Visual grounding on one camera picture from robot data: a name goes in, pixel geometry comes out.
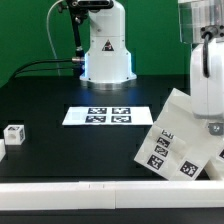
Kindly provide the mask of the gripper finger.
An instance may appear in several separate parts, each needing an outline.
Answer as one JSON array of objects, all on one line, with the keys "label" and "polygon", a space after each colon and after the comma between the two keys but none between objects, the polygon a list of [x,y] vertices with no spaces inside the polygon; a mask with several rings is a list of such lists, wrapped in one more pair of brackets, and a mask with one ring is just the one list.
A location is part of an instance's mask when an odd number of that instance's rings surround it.
[{"label": "gripper finger", "polygon": [[210,122],[209,133],[214,136],[221,136],[224,134],[224,123],[222,122]]}]

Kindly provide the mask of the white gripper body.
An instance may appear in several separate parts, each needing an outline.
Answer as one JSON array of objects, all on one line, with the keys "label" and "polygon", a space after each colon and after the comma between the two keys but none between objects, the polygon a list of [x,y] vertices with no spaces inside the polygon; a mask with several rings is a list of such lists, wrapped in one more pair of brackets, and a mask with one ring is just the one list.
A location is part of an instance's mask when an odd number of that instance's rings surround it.
[{"label": "white gripper body", "polygon": [[198,119],[224,119],[224,42],[209,44],[209,77],[203,73],[203,45],[191,54],[190,90],[194,116]]}]

